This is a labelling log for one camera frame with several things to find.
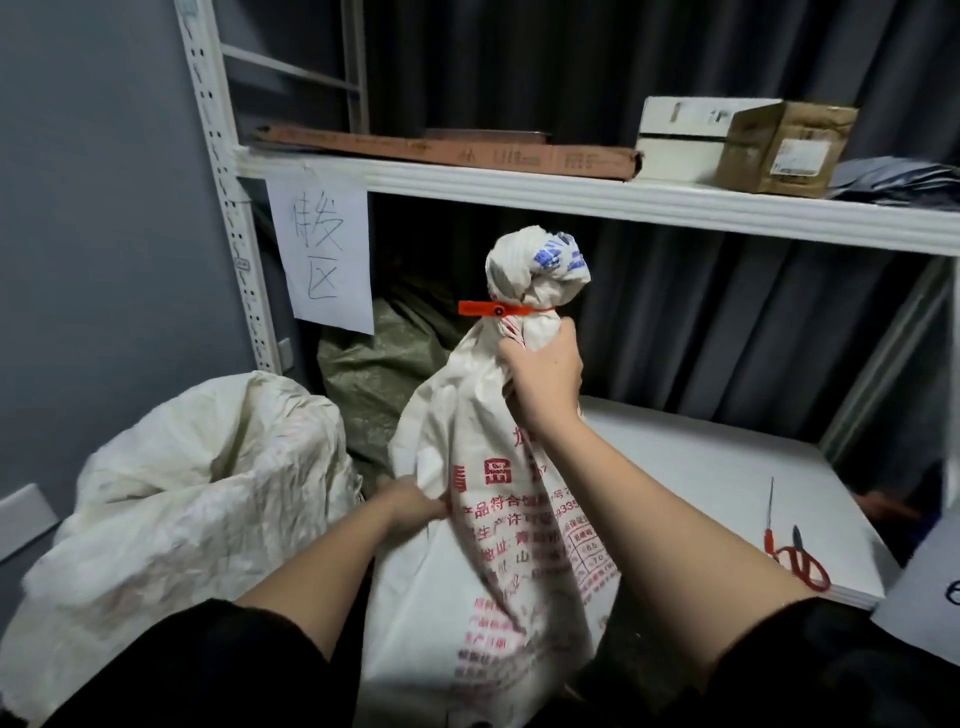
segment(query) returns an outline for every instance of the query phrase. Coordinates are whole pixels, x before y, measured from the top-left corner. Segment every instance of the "person's left hand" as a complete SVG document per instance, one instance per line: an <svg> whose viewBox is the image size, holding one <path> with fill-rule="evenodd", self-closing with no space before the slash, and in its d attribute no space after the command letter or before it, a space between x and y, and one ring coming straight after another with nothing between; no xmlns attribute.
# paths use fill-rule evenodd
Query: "person's left hand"
<svg viewBox="0 0 960 728"><path fill-rule="evenodd" d="M390 514L390 535L393 538L413 536L431 521L445 519L450 512L448 494L427 497L412 475L391 480L386 475L376 479L373 500L384 504Z"/></svg>

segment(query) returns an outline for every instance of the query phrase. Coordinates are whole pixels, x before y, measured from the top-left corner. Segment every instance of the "wall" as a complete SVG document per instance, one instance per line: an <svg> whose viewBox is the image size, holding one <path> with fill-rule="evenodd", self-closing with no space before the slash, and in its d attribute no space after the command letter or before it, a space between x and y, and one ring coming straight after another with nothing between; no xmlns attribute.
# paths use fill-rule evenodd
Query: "wall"
<svg viewBox="0 0 960 728"><path fill-rule="evenodd" d="M169 0L0 3L0 496L253 360ZM0 565L0 628L41 539Z"/></svg>

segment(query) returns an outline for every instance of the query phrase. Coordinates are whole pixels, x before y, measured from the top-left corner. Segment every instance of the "forearm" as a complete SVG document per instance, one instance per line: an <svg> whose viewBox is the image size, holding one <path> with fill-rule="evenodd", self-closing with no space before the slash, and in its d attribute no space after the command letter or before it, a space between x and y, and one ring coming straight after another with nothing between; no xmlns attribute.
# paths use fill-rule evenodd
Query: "forearm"
<svg viewBox="0 0 960 728"><path fill-rule="evenodd" d="M327 660L376 547L390 530L389 507L374 498L334 523L297 556L237 599L295 623Z"/></svg>
<svg viewBox="0 0 960 728"><path fill-rule="evenodd" d="M703 669L806 586L727 528L674 496L573 418L543 433L627 584Z"/></svg>

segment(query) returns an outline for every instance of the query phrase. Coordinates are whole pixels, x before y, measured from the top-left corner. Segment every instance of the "white shelf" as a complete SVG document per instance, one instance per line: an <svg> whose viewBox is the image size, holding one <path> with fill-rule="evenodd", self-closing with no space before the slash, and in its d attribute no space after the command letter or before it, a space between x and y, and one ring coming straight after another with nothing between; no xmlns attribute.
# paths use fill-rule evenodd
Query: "white shelf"
<svg viewBox="0 0 960 728"><path fill-rule="evenodd" d="M960 213L751 195L706 185L613 182L385 159L234 149L237 174L336 170L370 192L565 212L702 230L821 240L828 243L960 255Z"/></svg>

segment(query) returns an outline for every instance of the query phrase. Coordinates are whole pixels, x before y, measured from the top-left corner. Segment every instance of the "open white sack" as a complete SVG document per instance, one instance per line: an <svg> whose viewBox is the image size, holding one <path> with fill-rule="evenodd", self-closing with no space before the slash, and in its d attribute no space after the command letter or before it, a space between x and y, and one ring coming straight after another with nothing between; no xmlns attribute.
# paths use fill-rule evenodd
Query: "open white sack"
<svg viewBox="0 0 960 728"><path fill-rule="evenodd" d="M261 581L358 493L339 410L291 379L224 376L165 402L90 456L24 577L4 704L46 718L151 625Z"/></svg>
<svg viewBox="0 0 960 728"><path fill-rule="evenodd" d="M589 281L573 238L537 227L487 257L491 298L551 309ZM542 447L517 426L497 344L531 349L553 310L485 318L423 383L391 442L396 475L453 513L377 560L355 726L525 724L595 653L619 573Z"/></svg>

